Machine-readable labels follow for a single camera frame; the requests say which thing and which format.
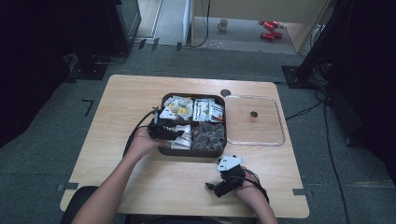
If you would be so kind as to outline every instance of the snack package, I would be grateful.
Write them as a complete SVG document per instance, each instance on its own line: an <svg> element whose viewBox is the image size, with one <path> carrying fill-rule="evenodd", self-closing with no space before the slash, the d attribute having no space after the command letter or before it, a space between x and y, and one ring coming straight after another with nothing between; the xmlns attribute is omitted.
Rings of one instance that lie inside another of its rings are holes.
<svg viewBox="0 0 396 224"><path fill-rule="evenodd" d="M184 131L184 133L171 142L172 149L191 149L191 126L190 125L177 125L172 129L173 131Z"/></svg>
<svg viewBox="0 0 396 224"><path fill-rule="evenodd" d="M173 96L168 98L164 103L165 109L160 115L162 119L184 119L192 117L192 99Z"/></svg>
<svg viewBox="0 0 396 224"><path fill-rule="evenodd" d="M195 101L192 120L206 121L208 113L209 113L209 102Z"/></svg>
<svg viewBox="0 0 396 224"><path fill-rule="evenodd" d="M223 108L215 102L209 102L209 116L211 122L223 122Z"/></svg>

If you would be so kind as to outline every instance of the floor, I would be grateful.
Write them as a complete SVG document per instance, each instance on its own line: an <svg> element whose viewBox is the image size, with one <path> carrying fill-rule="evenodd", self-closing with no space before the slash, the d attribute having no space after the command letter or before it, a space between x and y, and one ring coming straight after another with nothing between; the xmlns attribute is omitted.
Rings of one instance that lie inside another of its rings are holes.
<svg viewBox="0 0 396 224"><path fill-rule="evenodd" d="M157 30L159 15L163 7L163 0L138 0L142 21L136 36L139 38L153 38Z"/></svg>
<svg viewBox="0 0 396 224"><path fill-rule="evenodd" d="M171 7L179 0L164 1L163 7ZM160 23L156 34L164 41L159 31L165 26ZM111 75L277 82L285 117L290 117L318 102L314 91L282 84L281 66L299 65L303 60L304 55L295 53L134 47L124 60L108 66L103 80L62 84L29 129L0 149L0 223L59 223L64 192L58 187L70 179ZM328 132L324 120L329 121ZM279 218L279 223L395 223L396 188L384 163L367 149L345 146L346 134L338 120L330 105L288 119L310 215ZM118 218L113 223L124 223L123 216Z"/></svg>
<svg viewBox="0 0 396 224"><path fill-rule="evenodd" d="M186 7L185 0L163 0L162 7L157 14L156 7L147 7L147 0L139 0L141 7L142 21L152 20L148 17L158 17L158 24L153 32L153 37L146 38L138 35L136 41L147 39L152 43L154 38L159 38L160 45L176 46L177 42L183 42L183 17ZM195 17L195 38L193 45L202 44L201 48L208 49L232 49L242 51L260 51L271 53L297 54L287 31L287 24L284 28L277 28L276 31L283 34L280 39L267 40L262 39L261 34L267 32L264 27L259 25L258 21L243 21L228 19L227 30L222 32L218 29L221 18ZM203 43L206 34L206 24L208 23L208 39ZM301 50L300 54L306 55L309 50L309 41Z"/></svg>

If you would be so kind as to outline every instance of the human arm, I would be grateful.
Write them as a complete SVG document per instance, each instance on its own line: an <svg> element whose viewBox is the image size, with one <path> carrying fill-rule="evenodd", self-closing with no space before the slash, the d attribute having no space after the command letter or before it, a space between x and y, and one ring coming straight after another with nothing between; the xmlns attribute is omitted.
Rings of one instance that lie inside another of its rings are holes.
<svg viewBox="0 0 396 224"><path fill-rule="evenodd" d="M147 128L134 134L128 152L111 175L78 211L73 223L111 223L116 215L122 194L136 164L152 149L160 145L149 137Z"/></svg>
<svg viewBox="0 0 396 224"><path fill-rule="evenodd" d="M246 172L246 178L257 182L255 177L249 172ZM235 190L235 194L254 211L261 224L277 223L274 210L268 204L262 192L252 183L244 181L242 187Z"/></svg>

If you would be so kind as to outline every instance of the gray carpet floor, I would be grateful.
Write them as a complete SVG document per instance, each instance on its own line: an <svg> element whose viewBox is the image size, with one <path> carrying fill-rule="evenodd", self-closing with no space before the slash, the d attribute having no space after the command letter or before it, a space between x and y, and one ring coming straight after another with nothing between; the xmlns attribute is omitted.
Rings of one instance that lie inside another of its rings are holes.
<svg viewBox="0 0 396 224"><path fill-rule="evenodd" d="M53 93L29 129L0 149L0 223L59 223L63 191L78 158L108 78L114 74L219 78L283 82L281 65L300 65L304 56L219 49L149 46L107 68L104 80L64 83ZM279 84L285 117L317 103L315 91ZM93 101L91 111L87 113ZM324 109L332 158L327 148ZM279 218L279 223L395 223L396 188L382 161L365 148L345 145L345 133L331 106L314 108L287 125L310 215ZM265 185L265 176L260 176ZM120 215L114 221L122 223Z"/></svg>

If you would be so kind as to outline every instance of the wooden table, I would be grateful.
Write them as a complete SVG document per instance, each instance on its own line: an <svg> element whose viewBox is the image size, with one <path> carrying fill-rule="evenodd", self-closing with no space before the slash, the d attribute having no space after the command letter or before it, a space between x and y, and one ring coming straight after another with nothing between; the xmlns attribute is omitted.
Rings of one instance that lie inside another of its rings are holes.
<svg viewBox="0 0 396 224"><path fill-rule="evenodd" d="M134 126L154 106L160 106L169 92L220 95L223 89L234 95L269 96L279 105L286 137L280 147L228 144L224 156L245 158L242 163L254 171L268 190L277 217L305 218L309 209L302 189L286 121L276 85L177 77L119 76L110 78L92 126L82 147L70 183L99 186L122 157ZM205 182L219 183L216 158L164 156L155 150L140 161L131 176L119 208L120 213L214 217L253 217L254 214L232 194L218 198ZM75 190L67 189L61 201L65 210Z"/></svg>

